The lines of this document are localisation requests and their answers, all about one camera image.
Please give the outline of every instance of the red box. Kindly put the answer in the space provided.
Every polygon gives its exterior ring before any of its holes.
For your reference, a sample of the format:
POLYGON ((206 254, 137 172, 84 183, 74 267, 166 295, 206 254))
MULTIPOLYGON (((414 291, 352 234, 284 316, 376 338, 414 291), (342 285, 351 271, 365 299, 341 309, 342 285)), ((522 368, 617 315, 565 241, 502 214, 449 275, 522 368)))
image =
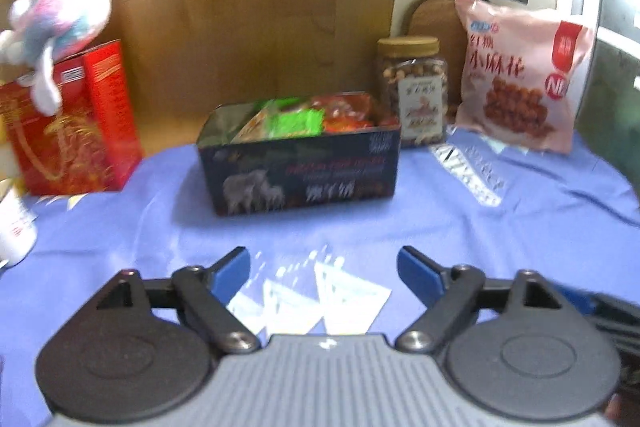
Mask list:
POLYGON ((0 112, 31 194, 120 190, 142 160, 119 41, 57 63, 62 94, 55 116, 40 114, 30 90, 0 87, 0 112))

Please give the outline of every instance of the pink snack bag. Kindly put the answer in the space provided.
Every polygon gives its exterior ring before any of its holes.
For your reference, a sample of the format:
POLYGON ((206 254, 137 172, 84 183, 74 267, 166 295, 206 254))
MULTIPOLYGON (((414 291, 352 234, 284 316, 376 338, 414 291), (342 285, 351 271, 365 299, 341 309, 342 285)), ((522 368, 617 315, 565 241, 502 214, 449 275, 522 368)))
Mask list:
POLYGON ((506 143, 571 152, 571 76, 593 31, 553 10, 527 11, 456 0, 468 45, 456 124, 506 143))

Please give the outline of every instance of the open box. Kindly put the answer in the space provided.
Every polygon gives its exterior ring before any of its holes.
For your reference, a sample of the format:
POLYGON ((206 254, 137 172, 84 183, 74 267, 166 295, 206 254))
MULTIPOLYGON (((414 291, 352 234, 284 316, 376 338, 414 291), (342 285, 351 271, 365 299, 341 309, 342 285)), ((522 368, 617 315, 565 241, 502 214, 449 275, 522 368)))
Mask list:
POLYGON ((263 103, 222 105, 196 142, 219 216, 337 201, 390 198, 396 190, 400 126, 367 93, 339 95, 366 102, 375 126, 312 137, 231 143, 263 103))

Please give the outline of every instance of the plastic jar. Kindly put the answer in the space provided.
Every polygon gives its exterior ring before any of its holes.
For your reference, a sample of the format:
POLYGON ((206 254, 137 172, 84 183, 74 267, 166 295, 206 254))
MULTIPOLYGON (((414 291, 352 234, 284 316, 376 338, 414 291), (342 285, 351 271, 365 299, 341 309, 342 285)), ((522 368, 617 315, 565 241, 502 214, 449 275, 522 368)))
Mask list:
POLYGON ((447 63, 436 37, 378 41, 382 102, 401 124, 402 147, 443 142, 446 137, 447 63))

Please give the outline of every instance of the plush toy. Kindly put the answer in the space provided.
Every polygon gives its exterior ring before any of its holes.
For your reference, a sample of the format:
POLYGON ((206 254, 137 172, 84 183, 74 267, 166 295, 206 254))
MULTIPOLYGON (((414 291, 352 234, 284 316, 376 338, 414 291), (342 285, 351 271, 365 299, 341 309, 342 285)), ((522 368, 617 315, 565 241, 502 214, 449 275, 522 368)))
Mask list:
POLYGON ((0 62, 26 64, 33 75, 20 83, 31 87, 31 100, 52 116, 62 104, 53 81, 53 63, 82 50, 105 27, 111 0, 17 0, 9 10, 12 30, 0 33, 0 62))

